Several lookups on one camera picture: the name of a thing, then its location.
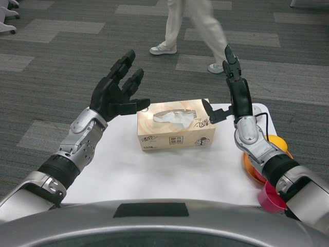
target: chair leg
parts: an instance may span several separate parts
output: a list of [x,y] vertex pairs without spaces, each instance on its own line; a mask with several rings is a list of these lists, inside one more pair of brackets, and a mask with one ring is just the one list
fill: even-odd
[[295,3],[296,3],[296,0],[292,0],[291,4],[290,4],[290,7],[292,8],[293,6],[295,6]]
[[15,34],[16,28],[14,26],[9,26],[9,25],[6,25],[2,22],[0,22],[0,32],[6,32],[6,31],[9,31],[11,34]]
[[5,7],[1,7],[1,8],[5,12],[5,15],[6,16],[14,16],[14,17],[16,17],[16,19],[19,19],[20,18],[20,15],[16,11],[9,10],[9,9],[7,9]]
[[19,3],[16,0],[9,0],[9,2],[14,6],[15,9],[19,8]]

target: silver arm segment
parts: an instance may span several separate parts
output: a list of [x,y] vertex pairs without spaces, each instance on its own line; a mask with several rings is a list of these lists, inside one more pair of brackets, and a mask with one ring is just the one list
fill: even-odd
[[82,172],[93,160],[95,147],[107,126],[102,116],[86,108],[72,123],[56,154],[71,160]]
[[284,154],[274,144],[268,142],[262,129],[257,125],[256,117],[246,116],[235,125],[234,140],[239,149],[249,155],[253,167],[260,173],[273,156]]
[[[79,173],[93,159],[95,148],[101,139],[107,122],[95,111],[85,109],[72,123],[68,136],[62,141],[56,155],[73,162]],[[56,206],[44,194],[33,188],[43,189],[62,200],[66,196],[65,186],[56,178],[40,171],[33,171],[19,186],[0,201],[0,224],[21,217],[41,213]]]
[[[235,125],[236,146],[249,155],[253,167],[264,175],[264,167],[277,155],[285,154],[268,142],[254,116],[242,117]],[[276,184],[277,193],[300,221],[329,235],[329,184],[304,166],[296,166]]]

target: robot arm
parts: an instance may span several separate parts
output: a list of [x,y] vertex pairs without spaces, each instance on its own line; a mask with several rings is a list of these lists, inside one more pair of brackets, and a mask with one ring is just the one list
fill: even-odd
[[254,168],[276,188],[287,204],[286,215],[329,235],[328,183],[265,139],[252,114],[249,87],[247,81],[241,77],[239,59],[229,46],[226,47],[225,54],[227,62],[223,62],[223,68],[230,88],[232,106],[228,111],[213,111],[210,104],[203,100],[211,123],[223,121],[234,114],[236,146],[249,155]]
[[93,160],[95,148],[108,122],[118,115],[136,114],[150,105],[149,99],[130,100],[143,78],[139,69],[119,88],[135,59],[129,51],[96,86],[90,106],[70,126],[68,136],[37,171],[33,171],[0,201],[0,224],[60,207],[66,190]]

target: person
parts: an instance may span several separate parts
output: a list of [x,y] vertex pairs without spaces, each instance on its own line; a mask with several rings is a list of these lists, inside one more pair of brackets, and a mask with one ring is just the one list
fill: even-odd
[[153,55],[177,53],[177,36],[179,34],[184,8],[187,7],[190,18],[202,39],[213,51],[215,63],[208,66],[214,74],[222,73],[227,45],[223,29],[213,16],[210,0],[168,0],[169,15],[166,26],[166,40],[150,49]]

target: orange plate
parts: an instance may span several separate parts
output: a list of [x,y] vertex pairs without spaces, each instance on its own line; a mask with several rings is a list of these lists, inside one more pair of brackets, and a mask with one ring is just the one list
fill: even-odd
[[[289,151],[286,152],[286,154],[288,154],[288,156],[290,158],[293,158],[293,156],[289,153]],[[243,163],[244,163],[244,166],[245,166],[245,169],[246,171],[249,173],[249,175],[255,180],[257,181],[258,183],[260,184],[265,184],[265,182],[262,182],[260,181],[256,175],[255,175],[255,172],[254,172],[254,168],[248,158],[248,155],[246,153],[243,153]]]

